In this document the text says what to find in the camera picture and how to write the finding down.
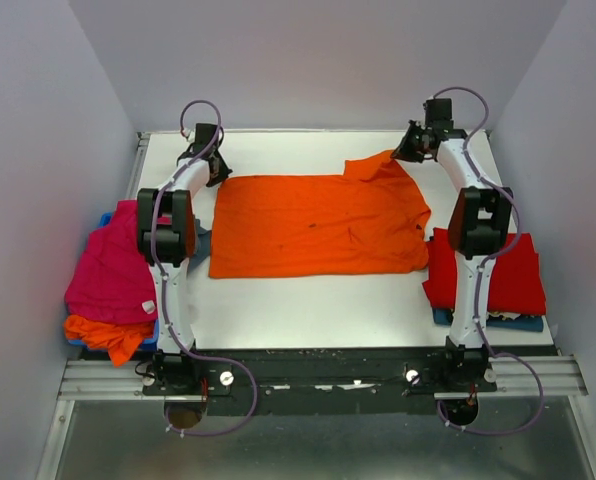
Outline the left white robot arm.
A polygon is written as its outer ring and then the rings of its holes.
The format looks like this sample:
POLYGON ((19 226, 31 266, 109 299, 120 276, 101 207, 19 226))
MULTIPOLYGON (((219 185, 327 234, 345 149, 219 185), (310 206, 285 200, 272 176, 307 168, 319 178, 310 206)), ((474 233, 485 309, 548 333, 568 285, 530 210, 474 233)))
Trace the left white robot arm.
POLYGON ((137 192, 137 247, 152 276, 157 350, 164 354, 177 355, 195 344, 186 299, 187 274, 203 247, 192 203, 196 194, 232 174, 219 151, 223 137, 221 126, 198 123, 174 172, 160 185, 137 192))

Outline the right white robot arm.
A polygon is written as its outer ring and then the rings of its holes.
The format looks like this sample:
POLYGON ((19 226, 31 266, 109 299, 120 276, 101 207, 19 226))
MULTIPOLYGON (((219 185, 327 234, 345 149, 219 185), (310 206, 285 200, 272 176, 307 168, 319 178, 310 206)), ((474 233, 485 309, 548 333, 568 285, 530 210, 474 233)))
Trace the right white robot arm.
POLYGON ((437 162, 457 191, 448 226, 457 286, 447 344, 476 350, 485 344, 491 276, 507 242, 513 198, 486 174, 471 152, 474 133, 455 126, 452 100, 440 92, 427 99, 423 108, 424 119, 409 122, 391 157, 408 163, 437 162))

